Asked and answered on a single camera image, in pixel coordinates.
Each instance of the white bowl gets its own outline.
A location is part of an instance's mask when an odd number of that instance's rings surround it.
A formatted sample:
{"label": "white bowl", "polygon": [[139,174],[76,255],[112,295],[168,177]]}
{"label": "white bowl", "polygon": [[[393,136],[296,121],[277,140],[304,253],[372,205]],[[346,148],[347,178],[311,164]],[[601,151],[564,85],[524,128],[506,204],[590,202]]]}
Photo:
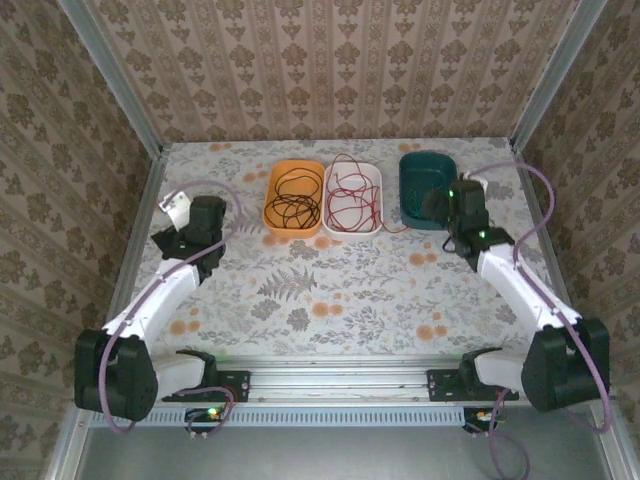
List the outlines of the white bowl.
{"label": "white bowl", "polygon": [[[371,190],[365,192],[363,197],[369,201],[374,201],[374,208],[378,215],[377,226],[374,227],[372,219],[367,220],[359,226],[357,231],[353,232],[341,232],[335,229],[335,226],[330,225],[328,220],[327,202],[329,200],[329,192],[338,187],[336,181],[336,175],[340,180],[340,185],[348,189],[358,189],[362,187],[365,182],[360,177],[345,178],[347,175],[358,173],[358,166],[363,175],[366,175],[371,179],[371,184],[367,186],[379,187],[377,189],[377,195],[374,195]],[[331,167],[327,167],[324,172],[324,190],[322,197],[323,213],[322,213],[322,225],[324,226],[327,236],[333,240],[340,240],[345,242],[362,242],[366,240],[372,240],[382,228],[382,174],[373,165],[368,163],[356,163],[354,162],[337,162]],[[360,206],[361,202],[354,198],[333,198],[331,201],[331,208],[335,212],[342,208]],[[356,225],[359,221],[361,212],[358,209],[346,210],[344,212],[335,213],[334,216],[341,224],[345,226]]]}

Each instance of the patterned wallpaper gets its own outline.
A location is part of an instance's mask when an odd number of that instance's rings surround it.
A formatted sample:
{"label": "patterned wallpaper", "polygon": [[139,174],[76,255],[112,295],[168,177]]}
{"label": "patterned wallpaper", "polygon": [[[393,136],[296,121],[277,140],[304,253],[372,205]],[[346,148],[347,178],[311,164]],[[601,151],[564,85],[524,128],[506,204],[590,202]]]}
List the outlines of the patterned wallpaper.
{"label": "patterned wallpaper", "polygon": [[609,327],[640,447],[640,2],[608,2],[524,155],[557,191],[553,246],[575,306]]}
{"label": "patterned wallpaper", "polygon": [[577,0],[87,0],[164,142],[507,136]]}
{"label": "patterned wallpaper", "polygon": [[0,478],[37,478],[150,161],[53,0],[0,1]]}

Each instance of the wire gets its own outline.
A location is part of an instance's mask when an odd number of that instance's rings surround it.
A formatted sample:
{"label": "wire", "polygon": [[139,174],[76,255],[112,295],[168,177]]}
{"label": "wire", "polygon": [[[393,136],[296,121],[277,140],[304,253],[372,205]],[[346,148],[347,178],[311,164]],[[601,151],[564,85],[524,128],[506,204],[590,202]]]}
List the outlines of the wire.
{"label": "wire", "polygon": [[498,445],[497,445],[496,439],[498,437],[502,437],[506,440],[509,440],[513,445],[516,446],[516,448],[518,448],[518,450],[520,450],[520,452],[522,453],[522,456],[524,457],[524,464],[525,464],[524,475],[520,478],[520,480],[527,480],[529,478],[529,475],[531,475],[531,457],[529,457],[529,452],[527,452],[526,447],[520,440],[518,440],[514,436],[509,435],[506,432],[501,432],[501,431],[496,432],[495,430],[496,425],[498,423],[498,415],[500,414],[500,404],[504,403],[505,397],[507,396],[508,393],[509,393],[508,388],[505,388],[504,390],[502,390],[502,392],[500,392],[500,395],[498,395],[498,398],[496,399],[495,403],[493,404],[493,410],[491,411],[491,419],[489,420],[489,452],[491,453],[491,460],[493,461],[493,465],[495,466],[496,471],[498,472],[500,477],[502,477],[503,479],[509,479],[509,477],[507,477],[507,475],[504,473],[504,470],[502,470],[500,462],[498,461],[498,452],[497,452]]}
{"label": "wire", "polygon": [[418,201],[418,192],[416,190],[409,189],[404,195],[404,205],[407,213],[413,218],[425,218],[422,212],[422,202]]}
{"label": "wire", "polygon": [[[357,172],[348,173],[342,176],[338,175],[338,173],[334,173],[336,161],[343,156],[347,157],[355,164]],[[351,155],[347,153],[339,153],[336,155],[329,167],[327,179],[327,184],[325,185],[324,207],[326,212],[325,221],[327,227],[330,229],[338,232],[373,232],[382,227],[387,232],[396,234],[404,232],[409,228],[404,227],[400,230],[391,230],[385,225],[382,218],[382,209],[378,207],[381,203],[379,201],[381,196],[380,185],[374,184],[373,180],[362,172],[360,163]],[[329,188],[330,180],[332,179],[337,186]],[[360,186],[357,188],[343,186],[345,181],[355,181],[355,183]],[[335,200],[348,198],[353,200],[353,205],[338,209],[334,208],[333,204]],[[338,215],[350,211],[355,211],[355,220],[350,224],[345,224],[347,222],[345,216],[342,215],[339,218]]]}
{"label": "wire", "polygon": [[507,418],[509,417],[509,414],[507,413],[507,401],[506,401],[506,395],[505,398],[502,399],[502,407],[501,407],[501,411],[504,413],[504,418],[503,418],[503,422],[507,421]]}
{"label": "wire", "polygon": [[[238,198],[238,195],[236,194],[236,192],[234,192],[231,188],[229,188],[224,183],[217,182],[215,180],[195,180],[193,182],[180,185],[165,198],[162,206],[166,207],[169,204],[169,202],[173,199],[173,197],[175,197],[180,191],[185,190],[189,187],[197,186],[197,185],[211,185],[217,188],[222,188],[223,190],[227,191],[231,195],[231,198],[233,199],[238,209],[237,218],[238,219],[242,218],[242,204],[240,203],[240,199]],[[173,275],[173,273],[175,273],[177,270],[181,269],[185,265],[189,265],[191,264],[191,262],[197,260],[198,258],[208,255],[214,250],[217,250],[218,248],[220,248],[222,245],[224,245],[227,242],[227,240],[229,240],[229,238],[235,235],[237,229],[238,229],[237,223],[233,222],[231,224],[231,231],[225,237],[223,237],[222,240],[190,256],[186,260],[183,260],[182,262],[176,264],[175,266],[167,270],[165,273],[160,275],[151,284],[151,286],[140,295],[138,300],[131,306],[129,313],[127,313],[122,323],[118,325],[118,328],[116,328],[111,338],[109,338],[109,340],[107,341],[107,344],[104,348],[104,352],[102,353],[102,357],[100,358],[100,365],[98,367],[98,396],[100,397],[100,407],[102,408],[104,419],[107,422],[107,425],[109,425],[109,428],[111,429],[111,431],[113,431],[114,433],[117,433],[120,435],[127,434],[133,429],[136,423],[136,422],[131,422],[131,424],[129,424],[129,426],[126,428],[119,427],[118,425],[116,425],[113,419],[113,416],[111,415],[111,410],[109,409],[109,401],[107,398],[107,365],[109,363],[109,356],[111,355],[111,351],[113,350],[113,347],[116,341],[118,340],[118,338],[120,337],[124,329],[128,325],[131,325],[132,323],[131,320],[134,318],[138,310],[142,308],[145,302],[149,299],[149,297],[153,294],[153,292],[162,283],[164,283],[171,275]]]}
{"label": "wire", "polygon": [[[301,171],[302,173],[293,176],[294,172]],[[284,185],[288,186],[288,189],[295,189],[295,186],[288,185],[291,182],[299,182],[303,179],[309,179],[315,183],[316,188],[311,193],[298,194],[298,193],[283,193],[282,189]],[[308,168],[296,167],[293,168],[278,177],[274,184],[275,197],[264,207],[265,219],[276,228],[297,228],[307,229],[316,225],[320,221],[320,198],[322,197],[322,177],[318,172],[310,170]],[[276,223],[271,218],[274,212],[280,217],[280,223]],[[297,226],[290,226],[289,222],[297,222]]]}
{"label": "wire", "polygon": [[[511,167],[511,168],[521,168],[523,170],[527,170],[531,173],[533,173],[535,176],[537,176],[540,180],[542,180],[542,183],[544,183],[545,187],[547,188],[548,192],[549,192],[549,209],[547,210],[547,212],[545,213],[545,215],[543,216],[542,220],[533,226],[533,228],[531,228],[529,231],[527,231],[522,237],[520,237],[520,239],[518,239],[518,241],[515,243],[515,246],[513,247],[513,263],[515,265],[515,268],[517,269],[518,273],[520,273],[520,275],[522,276],[522,278],[524,278],[525,282],[527,282],[527,284],[538,294],[538,296],[540,296],[540,298],[543,300],[543,302],[547,305],[547,307],[549,307],[549,309],[552,312],[556,312],[556,316],[558,317],[558,319],[562,322],[563,326],[565,327],[565,329],[567,330],[567,332],[569,333],[569,336],[571,337],[571,339],[573,340],[573,342],[576,345],[576,348],[578,349],[578,351],[580,352],[580,354],[582,355],[582,358],[585,361],[585,364],[587,365],[587,368],[589,369],[589,372],[591,373],[591,375],[593,376],[593,380],[596,384],[596,387],[598,388],[598,393],[600,394],[600,399],[602,400],[602,409],[603,409],[603,414],[604,414],[604,419],[602,422],[602,425],[600,427],[594,426],[594,425],[590,425],[588,422],[584,421],[583,419],[579,418],[575,413],[568,411],[567,410],[567,414],[577,423],[579,423],[580,425],[583,425],[587,428],[589,428],[590,430],[592,430],[595,433],[599,433],[599,434],[603,434],[605,432],[607,432],[610,428],[611,428],[611,423],[612,423],[612,412],[611,412],[611,401],[609,399],[609,395],[607,393],[607,388],[604,384],[604,381],[602,380],[602,376],[600,375],[600,372],[598,371],[598,367],[596,366],[595,362],[593,361],[593,358],[591,358],[591,355],[589,355],[589,352],[587,351],[587,348],[585,347],[584,343],[582,342],[582,340],[580,339],[580,335],[578,334],[578,332],[576,332],[575,328],[573,327],[573,325],[571,325],[571,322],[569,321],[569,319],[566,317],[566,315],[562,312],[562,310],[560,310],[555,302],[549,298],[547,296],[547,294],[540,288],[538,287],[538,285],[536,284],[536,282],[529,276],[529,274],[527,273],[527,271],[524,269],[524,267],[520,264],[519,262],[519,252],[520,252],[520,248],[521,246],[524,244],[524,242],[534,233],[538,232],[539,230],[541,230],[542,228],[544,228],[544,226],[547,224],[547,222],[549,221],[549,219],[551,218],[551,215],[553,214],[553,210],[555,209],[555,205],[556,205],[556,199],[555,199],[555,194],[553,192],[553,187],[551,186],[551,182],[549,181],[549,179],[537,168],[528,165],[526,163],[514,163],[514,162],[501,162],[501,163],[495,163],[492,165],[488,165],[486,167],[480,168],[478,170],[475,170],[471,173],[469,173],[468,178],[471,178],[475,175],[479,175],[480,173],[486,172],[488,170],[493,170],[496,168],[504,168],[504,167]],[[497,411],[500,407],[500,402],[504,401],[504,398],[506,397],[508,393],[508,390],[503,390],[502,393],[498,396],[498,399],[496,400],[496,403],[494,404],[493,407],[493,414],[492,414],[492,422],[493,422],[493,418],[495,418],[495,415],[497,414]],[[493,464],[496,468],[496,471],[500,474],[500,476],[503,479],[507,479],[508,477],[504,474],[500,463],[498,462],[498,458],[497,455],[495,454],[495,440],[492,441],[492,438],[495,437],[497,433],[492,432],[492,429],[489,429],[489,440],[490,440],[490,448],[491,448],[491,458],[493,460]],[[527,478],[529,478],[529,472],[530,472],[530,460],[529,460],[529,455],[524,447],[524,445],[517,440],[516,438],[506,434],[506,433],[499,433],[499,436],[502,436],[506,439],[508,439],[509,441],[511,441],[516,447],[518,447],[518,449],[520,449],[525,457],[525,462],[528,466],[528,468],[525,471],[525,475],[524,477],[522,477],[522,480],[526,480]]]}
{"label": "wire", "polygon": [[449,242],[451,242],[452,238],[451,235],[449,235],[447,237],[447,239],[444,241],[444,243],[442,244],[442,250],[445,253],[456,253],[456,249],[454,248],[453,250],[447,250],[447,245],[449,245]]}
{"label": "wire", "polygon": [[609,428],[611,428],[611,423],[612,423],[611,402],[609,400],[609,394],[607,393],[607,388],[604,385],[604,381],[602,380],[602,376],[600,375],[600,372],[598,372],[598,367],[593,361],[593,358],[591,358],[591,355],[589,355],[587,348],[585,347],[584,343],[580,339],[580,335],[578,334],[578,332],[576,332],[573,325],[571,325],[571,322],[569,321],[569,319],[562,312],[562,310],[558,308],[555,302],[551,298],[549,298],[547,294],[540,287],[538,287],[536,282],[529,276],[529,274],[524,269],[524,267],[520,265],[519,258],[518,258],[520,248],[524,244],[524,242],[527,240],[527,238],[529,238],[531,235],[533,235],[534,233],[544,228],[544,226],[547,224],[547,222],[551,218],[551,215],[553,214],[553,210],[555,209],[555,205],[556,205],[556,198],[553,192],[553,187],[551,186],[551,182],[549,181],[549,179],[540,170],[526,163],[514,163],[514,162],[495,163],[493,165],[488,165],[486,167],[480,168],[479,170],[471,172],[469,174],[469,178],[475,175],[479,175],[480,173],[488,170],[492,170],[495,168],[503,168],[503,167],[521,168],[523,170],[527,170],[533,173],[540,180],[542,180],[544,185],[547,187],[547,190],[549,191],[549,209],[547,210],[547,213],[543,216],[542,220],[537,225],[534,225],[533,228],[531,228],[515,243],[515,246],[513,247],[513,263],[516,266],[518,273],[522,275],[522,277],[529,284],[529,286],[538,294],[538,296],[540,296],[540,298],[547,305],[547,307],[549,307],[549,309],[552,312],[557,312],[556,316],[562,322],[563,326],[566,328],[567,332],[569,333],[569,336],[575,343],[576,348],[582,355],[582,358],[584,359],[584,362],[587,365],[589,372],[593,376],[593,380],[596,383],[596,386],[598,388],[598,393],[600,394],[600,399],[602,400],[602,408],[603,408],[603,415],[604,415],[602,426],[596,427],[593,425],[589,425],[588,423],[584,422],[582,419],[576,417],[576,415],[573,414],[572,412],[568,412],[569,415],[578,423],[584,426],[587,426],[588,428],[590,428],[592,431],[596,433],[600,433],[600,434],[606,433],[609,430]]}
{"label": "wire", "polygon": [[[196,393],[209,393],[209,392],[224,393],[225,396],[227,397],[227,402],[225,403],[225,406],[224,406],[224,416],[220,418],[220,421],[218,422],[218,424],[214,426],[211,429],[211,431],[207,432],[207,434],[213,434],[213,433],[218,433],[220,429],[224,426],[224,424],[227,423],[227,420],[229,420],[229,416],[231,415],[231,411],[235,406],[236,399],[234,394],[231,392],[231,390],[226,387],[202,387],[202,388],[180,390],[176,392],[174,395],[193,395]],[[193,422],[196,420],[196,418],[202,415],[206,415],[206,412],[196,412],[195,414],[191,415],[188,418],[187,432],[189,432],[190,435],[194,433],[192,430]]]}

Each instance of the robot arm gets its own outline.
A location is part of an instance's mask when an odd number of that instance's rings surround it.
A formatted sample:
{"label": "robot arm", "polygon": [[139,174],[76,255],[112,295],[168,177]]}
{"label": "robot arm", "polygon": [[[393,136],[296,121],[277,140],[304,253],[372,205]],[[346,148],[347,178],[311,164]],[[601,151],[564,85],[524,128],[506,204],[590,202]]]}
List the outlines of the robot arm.
{"label": "robot arm", "polygon": [[178,306],[211,276],[224,255],[221,246],[180,266],[221,240],[225,203],[207,196],[189,202],[179,194],[167,213],[174,226],[152,236],[163,254],[154,277],[102,330],[84,330],[76,342],[74,397],[79,408],[102,411],[97,372],[106,344],[116,333],[106,379],[107,401],[115,416],[139,421],[156,400],[202,386],[204,377],[215,376],[213,357],[178,352],[152,362],[151,352]]}
{"label": "robot arm", "polygon": [[515,263],[513,239],[504,229],[489,225],[479,182],[453,182],[449,192],[425,198],[423,210],[447,226],[455,252],[496,288],[531,339],[526,356],[495,348],[465,354],[459,379],[470,397],[479,385],[505,387],[524,392],[541,412],[598,398],[593,376],[561,316],[578,332],[608,389],[606,327],[597,319],[581,318],[525,262]]}

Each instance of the black cable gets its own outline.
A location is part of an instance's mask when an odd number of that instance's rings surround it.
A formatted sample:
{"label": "black cable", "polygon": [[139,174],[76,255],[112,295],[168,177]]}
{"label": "black cable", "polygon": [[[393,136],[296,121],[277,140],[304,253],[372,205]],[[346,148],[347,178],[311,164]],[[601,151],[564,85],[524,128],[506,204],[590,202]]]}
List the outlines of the black cable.
{"label": "black cable", "polygon": [[456,249],[455,249],[455,247],[453,248],[453,250],[447,250],[447,248],[446,248],[446,247],[447,247],[447,245],[449,245],[449,242],[450,242],[451,240],[452,240],[452,239],[451,239],[451,235],[449,235],[449,236],[447,237],[447,239],[444,241],[444,243],[442,244],[442,250],[443,250],[445,253],[456,253]]}
{"label": "black cable", "polygon": [[[305,173],[292,177],[291,174],[297,171]],[[281,193],[283,185],[305,178],[311,180],[316,186],[315,190],[310,194]],[[265,219],[273,227],[306,229],[313,227],[320,221],[320,201],[314,199],[314,196],[322,190],[322,177],[319,173],[308,168],[294,168],[278,177],[274,190],[276,196],[264,208]],[[274,222],[271,217],[273,214],[277,215],[280,222]]]}

